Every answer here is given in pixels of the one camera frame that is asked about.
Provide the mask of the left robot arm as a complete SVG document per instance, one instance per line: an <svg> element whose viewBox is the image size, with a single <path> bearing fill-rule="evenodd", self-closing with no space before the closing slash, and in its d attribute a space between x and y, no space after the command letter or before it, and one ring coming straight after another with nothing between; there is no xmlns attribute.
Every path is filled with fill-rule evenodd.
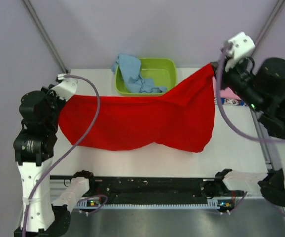
<svg viewBox="0 0 285 237"><path fill-rule="evenodd" d="M49 168L57 141L59 113L76 91L76 82L64 83L29 92L21 98L22 129L13 147L22 180L24 214L20 227L14 231L16 237L64 235L78 201L96 191L93 173L83 170L51 201Z"/></svg>

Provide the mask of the red printed t shirt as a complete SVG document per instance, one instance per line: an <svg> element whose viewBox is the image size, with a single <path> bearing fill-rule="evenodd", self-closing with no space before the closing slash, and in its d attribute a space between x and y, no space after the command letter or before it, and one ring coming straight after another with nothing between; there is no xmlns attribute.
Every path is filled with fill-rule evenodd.
<svg viewBox="0 0 285 237"><path fill-rule="evenodd" d="M205 65L161 96L73 96L59 127L74 144L132 150L151 143L200 152L212 137L215 103L213 69Z"/></svg>

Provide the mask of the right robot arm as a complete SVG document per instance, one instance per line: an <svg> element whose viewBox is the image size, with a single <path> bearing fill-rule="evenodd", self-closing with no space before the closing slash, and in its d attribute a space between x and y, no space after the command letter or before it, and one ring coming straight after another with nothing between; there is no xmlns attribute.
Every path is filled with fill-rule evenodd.
<svg viewBox="0 0 285 237"><path fill-rule="evenodd" d="M251 137L237 129L227 118L218 101L219 110L227 125L238 135L259 143L285 144L285 60L267 58L258 72L247 71L248 62L255 63L252 57L241 59L229 70L224 64L230 62L225 57L212 64L218 91L230 88L251 109L261 112L258 119L269 134L269 138ZM262 196L271 204L285 207L285 155L281 159L281 169L271 171L258 181Z"/></svg>

